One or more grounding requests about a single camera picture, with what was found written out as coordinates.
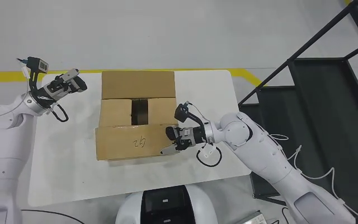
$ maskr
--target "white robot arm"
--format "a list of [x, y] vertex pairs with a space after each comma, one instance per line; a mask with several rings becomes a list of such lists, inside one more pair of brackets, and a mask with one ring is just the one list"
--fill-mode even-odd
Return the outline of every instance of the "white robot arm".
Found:
[[192, 104], [179, 104], [175, 118], [181, 122], [190, 118], [199, 127], [168, 127], [166, 133], [174, 145], [163, 149], [162, 154], [179, 152], [203, 142], [224, 142], [249, 169], [280, 193], [297, 223], [356, 223], [340, 200], [293, 168], [281, 153], [282, 147], [246, 114], [231, 113], [223, 116], [220, 123], [208, 120], [203, 123], [189, 112], [188, 105]]
[[[16, 190], [20, 173], [29, 159], [32, 146], [34, 117], [52, 111], [61, 122], [68, 120], [56, 103], [67, 94], [87, 89], [72, 69], [44, 87], [37, 89], [38, 73], [47, 73], [48, 64], [39, 58], [21, 60], [31, 69], [30, 91], [18, 96], [11, 105], [0, 106], [0, 223], [21, 224], [21, 210], [16, 206]], [[66, 119], [61, 120], [53, 111], [58, 105]]]

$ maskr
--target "cardboard box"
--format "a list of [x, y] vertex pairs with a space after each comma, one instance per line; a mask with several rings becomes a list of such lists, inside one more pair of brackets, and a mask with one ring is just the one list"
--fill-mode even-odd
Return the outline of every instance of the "cardboard box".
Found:
[[176, 106], [174, 72], [103, 72], [97, 159], [159, 156], [172, 144], [165, 128], [177, 124]]

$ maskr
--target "floor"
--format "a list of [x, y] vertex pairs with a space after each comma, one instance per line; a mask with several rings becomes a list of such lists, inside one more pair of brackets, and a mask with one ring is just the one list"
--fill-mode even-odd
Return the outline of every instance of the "floor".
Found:
[[[17, 71], [16, 57], [45, 59], [50, 70], [141, 68], [247, 68], [263, 80], [344, 7], [343, 0], [104, 0], [6, 1], [0, 8], [0, 71]], [[314, 44], [305, 57], [343, 56], [358, 46], [348, 17]], [[351, 60], [358, 72], [358, 59]], [[233, 77], [238, 101], [253, 88]], [[287, 70], [270, 85], [291, 85]], [[0, 103], [24, 92], [24, 83], [0, 83]], [[27, 208], [29, 165], [18, 189]], [[219, 223], [235, 223], [261, 210], [268, 223], [285, 223], [281, 206], [252, 198], [248, 176], [198, 184], [209, 195]], [[41, 207], [86, 224], [114, 223], [125, 195]], [[43, 213], [24, 223], [75, 223]]]

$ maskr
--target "yellow floor line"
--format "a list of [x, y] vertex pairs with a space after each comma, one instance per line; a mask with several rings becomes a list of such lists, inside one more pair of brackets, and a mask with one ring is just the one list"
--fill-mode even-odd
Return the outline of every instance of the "yellow floor line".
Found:
[[[133, 70], [133, 69], [111, 69], [111, 70]], [[232, 76], [234, 77], [242, 77], [247, 80], [249, 83], [254, 86], [258, 86], [261, 83], [261, 80], [258, 79], [255, 75], [244, 68], [221, 68], [221, 69], [203, 69], [203, 68], [195, 68], [195, 69], [144, 69], [148, 71], [197, 71], [197, 70], [228, 70]], [[103, 71], [109, 71], [109, 69], [104, 70], [81, 70], [81, 73], [101, 73]], [[49, 71], [48, 74], [62, 74], [66, 71]], [[44, 74], [39, 74], [39, 81], [42, 80]], [[22, 72], [0, 72], [0, 82], [23, 82], [25, 78]]]

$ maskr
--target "white table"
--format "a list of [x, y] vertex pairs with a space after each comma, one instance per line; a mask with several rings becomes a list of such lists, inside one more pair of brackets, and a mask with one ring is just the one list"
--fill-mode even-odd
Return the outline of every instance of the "white table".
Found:
[[[43, 83], [53, 80], [47, 75]], [[174, 156], [126, 161], [97, 161], [94, 129], [98, 127], [101, 74], [81, 74], [88, 90], [60, 101], [70, 120], [58, 122], [52, 115], [37, 120], [29, 187], [29, 205], [70, 202], [174, 185], [248, 175], [251, 171], [223, 143], [223, 159], [214, 168], [195, 158], [200, 146]], [[228, 71], [175, 72], [177, 104], [189, 100], [210, 120], [238, 111]], [[199, 115], [194, 108], [190, 111]], [[197, 126], [192, 121], [181, 127]], [[205, 162], [215, 163], [214, 152]]]

